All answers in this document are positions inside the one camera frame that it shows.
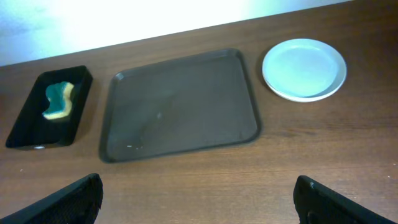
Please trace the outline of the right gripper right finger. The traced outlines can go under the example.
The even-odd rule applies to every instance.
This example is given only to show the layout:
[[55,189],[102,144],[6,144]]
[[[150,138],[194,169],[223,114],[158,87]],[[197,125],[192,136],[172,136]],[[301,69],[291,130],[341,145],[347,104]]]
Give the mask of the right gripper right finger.
[[298,176],[293,199],[300,224],[396,224],[306,175]]

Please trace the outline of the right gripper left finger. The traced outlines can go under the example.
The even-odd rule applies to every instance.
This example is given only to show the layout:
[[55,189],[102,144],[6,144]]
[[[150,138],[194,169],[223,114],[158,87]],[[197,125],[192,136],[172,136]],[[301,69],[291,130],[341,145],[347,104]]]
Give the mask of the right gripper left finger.
[[103,200],[103,183],[96,173],[56,191],[1,219],[2,224],[93,224]]

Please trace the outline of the green and yellow sponge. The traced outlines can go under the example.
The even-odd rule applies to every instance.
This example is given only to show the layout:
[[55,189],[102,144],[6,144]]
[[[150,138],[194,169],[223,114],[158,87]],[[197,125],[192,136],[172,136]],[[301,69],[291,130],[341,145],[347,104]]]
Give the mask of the green and yellow sponge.
[[74,84],[70,82],[60,82],[46,88],[45,95],[49,101],[49,107],[42,113],[45,119],[62,119],[71,113],[74,87]]

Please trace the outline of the light blue round plate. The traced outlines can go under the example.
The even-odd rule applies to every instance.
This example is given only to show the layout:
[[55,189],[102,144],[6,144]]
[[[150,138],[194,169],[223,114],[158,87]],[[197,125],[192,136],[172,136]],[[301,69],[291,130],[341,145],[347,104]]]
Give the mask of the light blue round plate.
[[346,67],[343,56],[332,46],[314,39],[291,39],[271,48],[262,61],[263,68],[331,70]]

